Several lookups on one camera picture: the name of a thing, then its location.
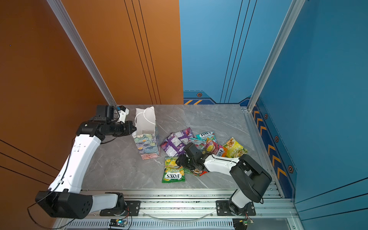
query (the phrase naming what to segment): black line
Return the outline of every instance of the black line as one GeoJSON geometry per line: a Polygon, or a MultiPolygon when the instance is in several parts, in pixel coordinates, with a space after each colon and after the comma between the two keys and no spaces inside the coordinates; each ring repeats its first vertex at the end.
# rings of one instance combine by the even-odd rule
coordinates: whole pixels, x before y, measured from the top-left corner
{"type": "Polygon", "coordinates": [[[228,90],[229,90],[229,85],[230,85],[230,81],[231,81],[231,75],[233,74],[234,65],[235,65],[235,61],[236,61],[236,56],[237,56],[237,54],[238,54],[239,44],[240,44],[241,36],[242,36],[242,34],[243,34],[244,24],[245,24],[245,20],[246,20],[246,18],[247,18],[247,14],[248,14],[248,9],[249,9],[249,4],[250,4],[250,2],[251,2],[251,1],[249,0],[249,2],[248,2],[248,7],[247,7],[247,11],[246,11],[246,13],[245,13],[245,18],[244,18],[244,22],[243,22],[243,27],[241,28],[241,32],[240,32],[240,38],[239,38],[239,42],[238,42],[238,47],[236,48],[236,53],[235,53],[235,58],[234,58],[233,67],[232,67],[232,69],[231,69],[231,74],[230,74],[229,83],[227,84],[227,90],[226,90],[226,95],[225,95],[224,102],[226,101],[227,92],[228,92],[228,90]]]}
{"type": "Polygon", "coordinates": [[[234,77],[234,81],[233,81],[233,86],[231,87],[231,91],[230,91],[230,95],[229,95],[229,100],[228,100],[227,102],[229,102],[229,101],[230,101],[231,93],[233,92],[233,87],[234,87],[234,83],[235,83],[235,78],[236,78],[236,75],[237,75],[237,73],[238,73],[238,69],[239,69],[239,65],[240,65],[240,61],[241,61],[241,56],[243,55],[245,42],[247,41],[248,32],[249,32],[249,28],[251,27],[252,18],[253,18],[253,14],[254,14],[254,10],[255,10],[255,6],[256,6],[256,5],[257,5],[257,0],[255,1],[255,4],[254,4],[254,8],[253,8],[253,13],[252,13],[251,21],[249,22],[248,31],[247,31],[247,35],[245,36],[245,41],[244,41],[243,49],[242,49],[242,51],[241,51],[241,55],[240,55],[240,59],[239,59],[238,68],[236,68],[236,73],[235,73],[235,77],[234,77]]]}
{"type": "MultiPolygon", "coordinates": [[[[330,215],[326,215],[326,216],[334,216],[334,215],[339,215],[339,214],[344,214],[344,213],[349,213],[349,212],[362,211],[362,210],[366,210],[366,209],[368,209],[368,208],[361,208],[361,209],[356,209],[356,210],[347,211],[347,212],[340,212],[340,213],[330,214],[330,215]]],[[[309,218],[309,219],[305,219],[305,220],[312,220],[312,219],[322,218],[322,217],[326,217],[326,216],[313,217],[313,218],[309,218]]]]}
{"type": "Polygon", "coordinates": [[[9,157],[9,158],[11,158],[11,159],[13,159],[13,160],[18,161],[19,163],[25,164],[25,165],[27,165],[28,167],[31,167],[31,168],[33,168],[33,169],[35,169],[35,170],[37,170],[37,171],[40,171],[41,173],[47,174],[47,175],[51,176],[52,178],[55,178],[53,175],[50,175],[50,174],[48,174],[48,173],[46,173],[46,172],[44,172],[44,171],[41,171],[41,170],[39,170],[39,169],[36,169],[35,167],[32,167],[32,166],[30,166],[29,164],[23,163],[23,162],[21,162],[20,160],[17,160],[17,159],[15,159],[15,158],[11,157],[11,156],[8,156],[8,155],[6,155],[6,154],[4,154],[4,153],[2,153],[2,152],[0,152],[0,154],[3,154],[4,156],[7,156],[7,157],[9,157]]]}
{"type": "Polygon", "coordinates": [[[139,8],[141,9],[141,15],[142,15],[142,21],[143,21],[143,26],[144,26],[144,32],[146,33],[146,39],[147,39],[147,44],[148,44],[148,51],[149,51],[149,55],[151,57],[151,63],[152,63],[152,68],[153,68],[153,75],[155,76],[155,81],[156,81],[156,87],[157,87],[157,93],[159,95],[159,100],[160,100],[160,104],[161,104],[161,97],[160,97],[160,91],[159,91],[159,86],[157,84],[157,79],[156,79],[156,73],[155,73],[155,67],[153,66],[153,60],[152,60],[152,55],[151,55],[151,49],[149,48],[149,43],[148,43],[148,37],[147,37],[147,31],[146,31],[146,26],[144,24],[144,19],[143,19],[143,13],[142,13],[142,8],[141,8],[141,2],[138,0],[139,2],[139,8]]]}
{"type": "Polygon", "coordinates": [[[24,151],[22,151],[22,150],[18,149],[17,147],[15,147],[15,146],[13,146],[13,145],[11,145],[11,144],[9,144],[9,143],[7,143],[7,142],[5,142],[5,141],[1,140],[1,139],[0,139],[0,141],[2,141],[2,142],[4,142],[5,144],[7,144],[7,145],[9,145],[9,146],[11,146],[11,147],[13,147],[13,148],[15,148],[15,149],[16,149],[16,150],[18,150],[18,151],[21,151],[22,153],[24,153],[24,154],[26,154],[26,155],[28,155],[28,156],[30,156],[30,157],[32,157],[32,158],[34,158],[34,159],[38,160],[39,162],[42,162],[42,163],[44,163],[45,165],[48,165],[48,166],[50,166],[51,168],[56,169],[57,171],[60,171],[60,170],[58,170],[57,168],[52,167],[51,165],[49,165],[49,164],[47,164],[47,163],[43,162],[42,160],[37,159],[37,158],[35,158],[34,156],[31,156],[30,154],[28,154],[28,153],[26,153],[26,152],[24,152],[24,151]]]}
{"type": "Polygon", "coordinates": [[[24,174],[21,174],[21,173],[19,173],[19,172],[13,171],[13,170],[8,169],[8,168],[5,168],[5,167],[3,167],[3,166],[1,166],[1,165],[0,165],[0,167],[2,167],[3,169],[7,169],[7,170],[9,170],[9,171],[12,171],[13,173],[18,173],[19,175],[22,175],[22,176],[28,177],[28,178],[30,178],[30,179],[32,179],[32,180],[35,180],[35,181],[38,181],[38,182],[44,183],[45,185],[49,186],[49,184],[47,184],[47,183],[45,183],[45,182],[39,181],[39,180],[37,180],[37,179],[31,178],[31,177],[26,176],[26,175],[24,175],[24,174]]]}
{"type": "Polygon", "coordinates": [[[137,26],[138,26],[139,36],[141,37],[141,43],[142,43],[142,48],[143,48],[144,57],[146,58],[146,63],[147,63],[147,69],[148,69],[149,78],[151,79],[153,95],[155,96],[155,101],[156,101],[156,104],[157,104],[155,88],[153,87],[153,81],[152,81],[152,77],[151,77],[151,71],[149,70],[148,61],[147,61],[147,55],[146,55],[146,51],[144,50],[144,45],[143,45],[143,40],[142,40],[141,30],[139,29],[138,19],[137,19],[137,15],[136,15],[136,13],[135,13],[133,0],[132,0],[132,5],[133,5],[133,10],[134,10],[135,20],[136,20],[136,22],[137,22],[137,26]]]}
{"type": "Polygon", "coordinates": [[[238,28],[238,22],[239,22],[239,17],[240,17],[240,11],[241,11],[241,6],[243,5],[243,0],[241,0],[241,4],[240,4],[240,10],[239,10],[239,15],[238,15],[238,21],[236,22],[236,27],[235,27],[235,32],[234,32],[234,38],[233,38],[233,43],[231,45],[231,50],[230,50],[230,56],[229,56],[229,61],[227,63],[227,68],[226,68],[226,73],[225,73],[225,79],[224,79],[224,85],[222,86],[222,92],[221,92],[221,98],[220,98],[220,103],[222,100],[222,94],[224,93],[224,88],[225,88],[225,82],[226,82],[226,75],[227,75],[227,70],[229,68],[229,63],[230,63],[230,57],[231,57],[231,52],[233,51],[233,46],[234,46],[234,40],[235,40],[235,34],[236,34],[236,29],[238,28]]]}
{"type": "Polygon", "coordinates": [[[326,193],[329,193],[329,192],[332,192],[332,191],[335,191],[335,190],[337,190],[337,189],[340,189],[340,188],[343,188],[343,187],[346,187],[346,186],[349,186],[349,185],[352,185],[352,184],[355,184],[355,183],[361,182],[361,181],[366,180],[366,179],[368,179],[368,177],[366,177],[366,178],[364,178],[364,179],[361,179],[361,180],[358,180],[358,181],[355,181],[355,182],[350,183],[350,184],[346,184],[346,185],[341,186],[341,187],[338,187],[338,188],[336,188],[336,189],[333,189],[333,190],[330,190],[330,191],[327,191],[327,192],[321,193],[321,194],[319,194],[319,195],[315,195],[315,196],[310,197],[310,198],[308,198],[308,199],[305,199],[305,200],[302,200],[302,201],[298,201],[298,202],[296,202],[295,204],[300,203],[300,202],[303,202],[303,201],[306,201],[306,200],[309,200],[309,199],[312,199],[312,198],[315,198],[315,197],[317,197],[317,196],[320,196],[320,195],[323,195],[323,194],[326,194],[326,193]]]}
{"type": "Polygon", "coordinates": [[[127,3],[125,2],[125,0],[124,0],[124,4],[125,4],[125,8],[127,9],[127,14],[128,14],[128,18],[129,18],[130,26],[132,27],[133,37],[134,37],[134,40],[135,40],[135,45],[137,46],[137,51],[138,51],[139,59],[141,60],[141,65],[142,65],[142,69],[143,69],[144,77],[145,77],[145,79],[146,79],[147,88],[148,88],[148,92],[149,92],[149,97],[151,98],[151,103],[153,104],[153,100],[152,100],[152,96],[151,96],[151,91],[149,90],[149,86],[148,86],[148,81],[147,81],[146,73],[145,73],[144,68],[143,68],[143,63],[142,63],[142,59],[141,59],[141,54],[139,53],[137,40],[135,39],[135,35],[134,35],[134,30],[133,30],[132,22],[130,21],[129,12],[128,12],[128,7],[127,7],[127,3]]]}
{"type": "MultiPolygon", "coordinates": [[[[317,206],[317,207],[314,207],[314,208],[319,208],[319,207],[322,207],[322,206],[326,206],[326,205],[330,205],[330,204],[338,203],[338,202],[341,202],[341,201],[347,201],[347,200],[349,200],[349,199],[353,199],[353,198],[357,198],[357,197],[361,197],[361,196],[365,196],[365,195],[368,195],[368,193],[366,193],[366,194],[362,194],[362,195],[358,195],[358,196],[354,196],[354,197],[350,197],[350,198],[346,198],[346,199],[342,199],[342,200],[339,200],[339,201],[334,201],[334,202],[331,202],[331,203],[328,203],[328,204],[325,204],[325,205],[320,205],[320,206],[317,206]]],[[[304,211],[311,210],[311,209],[314,209],[314,208],[308,208],[308,209],[306,209],[306,210],[298,211],[298,212],[304,212],[304,211]]]]}

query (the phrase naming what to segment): gift bag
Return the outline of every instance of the gift bag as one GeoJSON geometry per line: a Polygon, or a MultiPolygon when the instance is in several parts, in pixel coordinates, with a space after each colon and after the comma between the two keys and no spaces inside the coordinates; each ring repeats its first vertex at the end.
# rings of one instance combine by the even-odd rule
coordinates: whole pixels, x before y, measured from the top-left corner
{"type": "Polygon", "coordinates": [[[159,157],[158,130],[154,107],[136,108],[134,142],[143,160],[159,157]]]}

